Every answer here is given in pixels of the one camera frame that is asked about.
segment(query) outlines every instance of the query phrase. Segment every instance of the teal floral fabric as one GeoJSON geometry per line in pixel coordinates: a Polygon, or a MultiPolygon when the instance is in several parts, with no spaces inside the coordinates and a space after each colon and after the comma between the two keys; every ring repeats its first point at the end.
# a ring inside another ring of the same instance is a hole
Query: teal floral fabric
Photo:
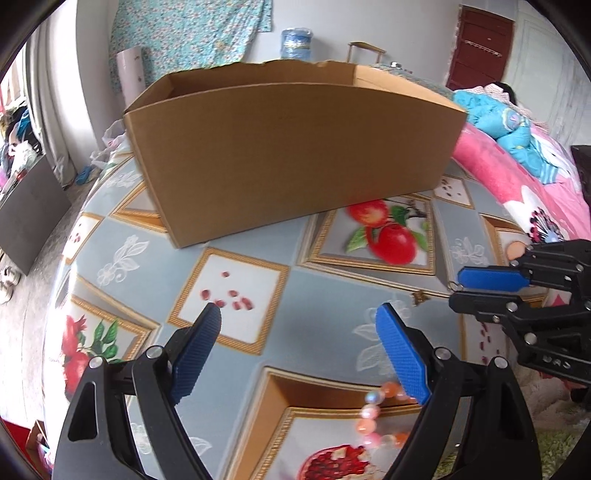
{"type": "Polygon", "coordinates": [[[109,46],[113,88],[121,90],[116,54],[135,46],[147,85],[242,60],[256,32],[271,31],[271,8],[272,0],[120,0],[109,46]]]}

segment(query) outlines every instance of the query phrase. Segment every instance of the red door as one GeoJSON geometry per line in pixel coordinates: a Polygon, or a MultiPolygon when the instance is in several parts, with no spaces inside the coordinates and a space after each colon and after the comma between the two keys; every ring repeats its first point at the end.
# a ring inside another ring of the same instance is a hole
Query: red door
{"type": "Polygon", "coordinates": [[[512,41],[511,20],[484,10],[462,7],[447,87],[458,90],[501,80],[512,41]]]}

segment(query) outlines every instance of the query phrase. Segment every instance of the wooden chair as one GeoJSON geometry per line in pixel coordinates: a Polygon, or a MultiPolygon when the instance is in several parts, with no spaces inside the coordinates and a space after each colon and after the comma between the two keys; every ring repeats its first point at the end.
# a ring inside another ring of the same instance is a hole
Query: wooden chair
{"type": "Polygon", "coordinates": [[[370,45],[369,43],[365,43],[364,41],[352,41],[352,42],[349,42],[349,52],[347,53],[347,63],[349,63],[351,61],[351,52],[353,50],[353,47],[361,48],[362,50],[369,50],[369,51],[376,52],[378,54],[378,58],[375,61],[375,63],[379,63],[379,61],[382,59],[382,55],[384,55],[384,53],[386,53],[385,50],[382,50],[381,48],[378,48],[375,45],[370,45]]]}

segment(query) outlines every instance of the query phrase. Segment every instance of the floor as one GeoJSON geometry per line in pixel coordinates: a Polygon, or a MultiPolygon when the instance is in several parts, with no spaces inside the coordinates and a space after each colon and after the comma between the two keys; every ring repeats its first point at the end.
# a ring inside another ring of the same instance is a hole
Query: floor
{"type": "MultiPolygon", "coordinates": [[[[29,275],[15,287],[12,299],[0,305],[0,416],[25,427],[43,419],[41,353],[47,305],[68,233],[91,186],[74,185],[66,190],[71,208],[48,238],[29,275]]],[[[6,265],[10,260],[4,256],[0,269],[6,265]]]]}

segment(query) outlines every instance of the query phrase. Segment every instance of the orange bead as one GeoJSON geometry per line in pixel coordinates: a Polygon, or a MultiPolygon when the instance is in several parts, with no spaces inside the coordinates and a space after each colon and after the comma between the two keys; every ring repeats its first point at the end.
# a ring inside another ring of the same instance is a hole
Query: orange bead
{"type": "Polygon", "coordinates": [[[357,430],[361,435],[369,435],[375,431],[376,426],[375,420],[360,419],[355,424],[355,430],[357,430]]]}
{"type": "Polygon", "coordinates": [[[400,432],[400,433],[394,434],[394,438],[396,438],[396,443],[394,445],[396,446],[396,448],[404,447],[404,444],[408,440],[408,435],[409,435],[408,432],[400,432]]]}
{"type": "Polygon", "coordinates": [[[384,392],[384,395],[386,395],[386,398],[392,398],[402,391],[402,385],[397,384],[396,382],[386,382],[382,385],[381,390],[384,392]]]}

